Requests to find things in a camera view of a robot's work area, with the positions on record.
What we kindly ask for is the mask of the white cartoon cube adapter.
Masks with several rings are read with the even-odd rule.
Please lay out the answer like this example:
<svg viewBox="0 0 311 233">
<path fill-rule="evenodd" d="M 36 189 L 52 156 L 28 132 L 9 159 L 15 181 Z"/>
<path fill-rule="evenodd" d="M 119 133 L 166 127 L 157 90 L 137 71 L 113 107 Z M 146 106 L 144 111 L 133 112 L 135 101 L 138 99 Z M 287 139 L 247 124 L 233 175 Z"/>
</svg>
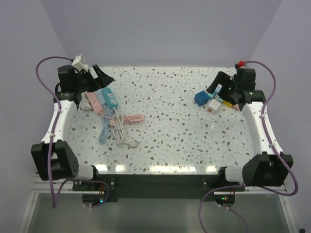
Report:
<svg viewBox="0 0 311 233">
<path fill-rule="evenodd" d="M 207 111 L 211 114 L 216 114 L 221 108 L 221 105 L 222 104 L 220 102 L 218 102 L 215 99 L 212 99 L 207 103 Z"/>
</svg>

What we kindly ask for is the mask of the light blue power strip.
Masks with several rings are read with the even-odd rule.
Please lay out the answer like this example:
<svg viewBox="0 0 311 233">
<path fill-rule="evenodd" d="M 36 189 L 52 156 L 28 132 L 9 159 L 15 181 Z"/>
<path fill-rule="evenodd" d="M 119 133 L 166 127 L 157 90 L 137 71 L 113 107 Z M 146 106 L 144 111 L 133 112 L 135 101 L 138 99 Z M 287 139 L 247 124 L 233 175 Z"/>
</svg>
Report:
<svg viewBox="0 0 311 233">
<path fill-rule="evenodd" d="M 96 93 L 96 95 L 98 97 L 98 100 L 101 103 L 101 105 L 105 105 L 106 101 L 105 101 L 105 99 L 104 99 L 104 97 L 102 95 L 102 89 L 97 90 L 95 93 Z"/>
</svg>

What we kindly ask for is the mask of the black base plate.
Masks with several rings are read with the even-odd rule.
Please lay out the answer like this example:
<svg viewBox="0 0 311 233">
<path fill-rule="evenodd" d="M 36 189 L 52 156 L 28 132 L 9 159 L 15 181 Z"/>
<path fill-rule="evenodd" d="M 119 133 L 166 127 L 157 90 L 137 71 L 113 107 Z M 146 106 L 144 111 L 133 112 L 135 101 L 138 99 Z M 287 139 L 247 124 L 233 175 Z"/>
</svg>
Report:
<svg viewBox="0 0 311 233">
<path fill-rule="evenodd" d="M 75 182 L 73 191 L 83 192 L 83 201 L 97 201 L 101 191 L 109 190 L 108 202 L 118 199 L 202 199 L 210 190 L 218 187 L 238 186 L 238 183 L 222 181 L 218 175 L 111 175 L 100 174 L 100 183 Z"/>
</svg>

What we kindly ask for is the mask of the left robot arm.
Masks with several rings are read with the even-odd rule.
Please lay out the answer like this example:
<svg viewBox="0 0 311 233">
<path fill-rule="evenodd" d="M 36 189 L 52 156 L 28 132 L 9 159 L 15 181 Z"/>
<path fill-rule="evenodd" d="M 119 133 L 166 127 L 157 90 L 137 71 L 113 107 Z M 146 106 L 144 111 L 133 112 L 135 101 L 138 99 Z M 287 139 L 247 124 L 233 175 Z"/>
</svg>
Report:
<svg viewBox="0 0 311 233">
<path fill-rule="evenodd" d="M 54 111 L 48 131 L 39 144 L 31 147 L 31 154 L 40 178 L 84 180 L 89 190 L 100 187 L 101 179 L 95 167 L 80 165 L 68 145 L 69 130 L 82 100 L 82 93 L 107 87 L 114 79 L 97 65 L 79 71 L 72 65 L 58 68 L 59 83 L 52 91 Z"/>
</svg>

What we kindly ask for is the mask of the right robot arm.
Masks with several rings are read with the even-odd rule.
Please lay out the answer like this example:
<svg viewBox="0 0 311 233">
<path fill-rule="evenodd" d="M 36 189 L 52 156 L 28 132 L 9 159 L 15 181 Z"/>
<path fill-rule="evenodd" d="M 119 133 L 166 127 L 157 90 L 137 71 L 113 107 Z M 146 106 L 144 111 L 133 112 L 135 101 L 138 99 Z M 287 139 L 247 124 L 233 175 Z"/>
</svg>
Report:
<svg viewBox="0 0 311 233">
<path fill-rule="evenodd" d="M 252 68 L 238 68 L 230 77 L 220 71 L 207 92 L 220 88 L 218 96 L 231 104 L 237 104 L 249 127 L 254 156 L 243 166 L 220 168 L 216 179 L 219 189 L 227 191 L 234 183 L 248 186 L 282 186 L 293 158 L 285 154 L 279 145 L 267 113 L 264 92 L 256 90 L 256 72 Z"/>
</svg>

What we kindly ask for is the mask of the yellow cube socket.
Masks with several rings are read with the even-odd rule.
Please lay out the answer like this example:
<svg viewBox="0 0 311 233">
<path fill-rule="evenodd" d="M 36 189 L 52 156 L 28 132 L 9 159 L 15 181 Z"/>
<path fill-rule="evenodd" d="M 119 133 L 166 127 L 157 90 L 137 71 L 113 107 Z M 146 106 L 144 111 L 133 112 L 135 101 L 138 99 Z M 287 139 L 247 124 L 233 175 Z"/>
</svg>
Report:
<svg viewBox="0 0 311 233">
<path fill-rule="evenodd" d="M 229 102 L 227 102 L 227 101 L 223 101 L 223 104 L 225 105 L 225 106 L 227 106 L 227 107 L 229 107 L 229 108 L 232 108 L 232 106 L 233 106 L 233 104 L 231 104 L 231 103 L 229 103 Z"/>
</svg>

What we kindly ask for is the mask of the pink power strip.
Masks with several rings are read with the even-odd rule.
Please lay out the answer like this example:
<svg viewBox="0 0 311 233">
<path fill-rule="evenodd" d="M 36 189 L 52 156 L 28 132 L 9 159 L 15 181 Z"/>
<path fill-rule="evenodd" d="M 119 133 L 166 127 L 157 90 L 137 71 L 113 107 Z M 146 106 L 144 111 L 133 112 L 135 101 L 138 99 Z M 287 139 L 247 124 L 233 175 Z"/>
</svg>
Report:
<svg viewBox="0 0 311 233">
<path fill-rule="evenodd" d="M 101 104 L 101 102 L 98 99 L 98 96 L 95 92 L 86 92 L 86 96 L 94 110 L 95 113 L 103 115 L 104 114 L 104 108 Z"/>
</svg>

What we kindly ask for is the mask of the small blue charger plug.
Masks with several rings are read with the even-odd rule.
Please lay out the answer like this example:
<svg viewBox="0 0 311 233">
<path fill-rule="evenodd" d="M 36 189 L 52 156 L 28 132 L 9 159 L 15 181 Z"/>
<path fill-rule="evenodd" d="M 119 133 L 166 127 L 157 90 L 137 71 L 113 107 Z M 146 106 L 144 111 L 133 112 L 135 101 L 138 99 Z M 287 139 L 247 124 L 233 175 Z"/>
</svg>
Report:
<svg viewBox="0 0 311 233">
<path fill-rule="evenodd" d="M 216 87 L 215 90 L 214 90 L 213 95 L 215 95 L 215 96 L 218 95 L 219 92 L 221 91 L 221 89 L 222 89 L 222 85 L 221 85 L 221 84 L 218 84 L 217 87 Z"/>
</svg>

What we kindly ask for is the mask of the blue cube socket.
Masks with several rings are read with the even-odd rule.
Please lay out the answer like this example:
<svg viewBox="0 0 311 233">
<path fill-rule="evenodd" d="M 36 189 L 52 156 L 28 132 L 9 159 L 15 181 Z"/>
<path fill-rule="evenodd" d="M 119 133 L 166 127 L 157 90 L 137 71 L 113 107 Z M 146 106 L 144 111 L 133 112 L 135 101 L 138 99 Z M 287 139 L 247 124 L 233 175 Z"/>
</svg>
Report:
<svg viewBox="0 0 311 233">
<path fill-rule="evenodd" d="M 194 101 L 199 107 L 201 107 L 201 106 L 205 105 L 206 103 L 208 103 L 209 95 L 207 94 L 206 91 L 201 91 L 201 92 L 195 94 Z"/>
</svg>

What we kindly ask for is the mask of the pink cube socket adapter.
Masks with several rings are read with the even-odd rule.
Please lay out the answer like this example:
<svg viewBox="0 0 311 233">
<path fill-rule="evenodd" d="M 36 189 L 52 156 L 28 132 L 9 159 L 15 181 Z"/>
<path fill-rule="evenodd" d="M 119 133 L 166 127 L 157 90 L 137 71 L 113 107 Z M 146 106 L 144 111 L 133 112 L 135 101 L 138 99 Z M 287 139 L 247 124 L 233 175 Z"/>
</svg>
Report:
<svg viewBox="0 0 311 233">
<path fill-rule="evenodd" d="M 232 106 L 232 108 L 233 108 L 233 109 L 235 109 L 235 110 L 237 110 L 237 111 L 239 111 L 239 110 L 240 110 L 240 108 L 239 108 L 239 105 L 238 105 L 238 104 L 233 105 L 233 106 Z"/>
</svg>

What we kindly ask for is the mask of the teal power strip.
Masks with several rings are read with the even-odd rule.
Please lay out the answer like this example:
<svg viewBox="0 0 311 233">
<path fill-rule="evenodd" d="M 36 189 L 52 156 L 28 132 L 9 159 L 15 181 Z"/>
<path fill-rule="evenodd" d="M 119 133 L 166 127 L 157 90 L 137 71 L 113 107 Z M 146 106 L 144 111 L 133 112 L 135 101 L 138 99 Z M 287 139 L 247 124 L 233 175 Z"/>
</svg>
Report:
<svg viewBox="0 0 311 233">
<path fill-rule="evenodd" d="M 105 87 L 101 90 L 102 96 L 105 100 L 106 105 L 109 109 L 114 109 L 118 107 L 118 102 L 112 92 L 112 90 L 109 87 Z"/>
</svg>

